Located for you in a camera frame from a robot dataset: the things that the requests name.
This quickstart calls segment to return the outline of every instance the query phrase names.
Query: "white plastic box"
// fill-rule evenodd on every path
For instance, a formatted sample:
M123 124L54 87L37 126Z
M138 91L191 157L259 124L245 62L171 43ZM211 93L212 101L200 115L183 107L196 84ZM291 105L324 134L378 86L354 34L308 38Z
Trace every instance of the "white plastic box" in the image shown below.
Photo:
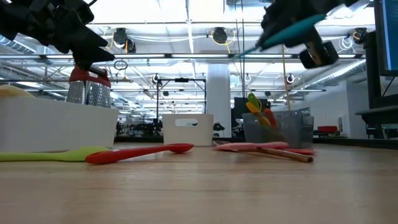
M190 143L211 146L213 140L212 114L163 114L164 144Z
M112 147L118 111L40 98L0 98L0 151Z

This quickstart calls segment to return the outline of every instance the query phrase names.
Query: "pillar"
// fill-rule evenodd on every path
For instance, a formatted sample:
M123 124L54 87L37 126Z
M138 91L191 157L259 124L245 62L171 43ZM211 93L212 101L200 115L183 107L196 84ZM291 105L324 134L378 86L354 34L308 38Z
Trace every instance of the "pillar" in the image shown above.
M220 137L231 137L231 90L229 65L209 64L207 81L207 113L214 116L214 122L220 123L225 130L214 131Z

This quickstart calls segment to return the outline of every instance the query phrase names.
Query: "table surface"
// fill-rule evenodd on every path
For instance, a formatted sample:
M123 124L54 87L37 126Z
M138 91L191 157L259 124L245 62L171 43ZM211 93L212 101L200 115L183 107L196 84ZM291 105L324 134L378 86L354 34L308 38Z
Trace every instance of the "table surface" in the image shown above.
M209 147L104 166L3 162L0 220L397 223L398 151L321 144L314 148L319 153L312 164Z

